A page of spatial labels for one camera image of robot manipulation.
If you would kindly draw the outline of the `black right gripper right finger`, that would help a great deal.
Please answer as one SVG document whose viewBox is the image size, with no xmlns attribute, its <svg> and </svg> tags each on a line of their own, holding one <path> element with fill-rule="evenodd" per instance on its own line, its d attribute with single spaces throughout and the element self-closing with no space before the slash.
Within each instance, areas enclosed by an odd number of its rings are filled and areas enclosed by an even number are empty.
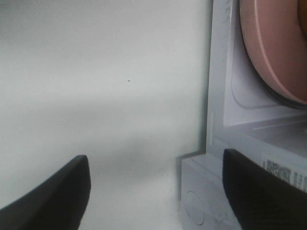
<svg viewBox="0 0 307 230">
<path fill-rule="evenodd" d="M 235 149 L 225 149 L 223 187 L 243 230 L 305 230 L 307 193 Z"/>
</svg>

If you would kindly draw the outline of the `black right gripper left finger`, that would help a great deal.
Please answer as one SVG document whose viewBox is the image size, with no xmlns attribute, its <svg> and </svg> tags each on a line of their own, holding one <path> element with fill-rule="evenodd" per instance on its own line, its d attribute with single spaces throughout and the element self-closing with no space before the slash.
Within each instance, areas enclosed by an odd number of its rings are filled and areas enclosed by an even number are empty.
<svg viewBox="0 0 307 230">
<path fill-rule="evenodd" d="M 88 205 L 88 158 L 78 155 L 38 187 L 0 210 L 2 230 L 77 230 Z"/>
</svg>

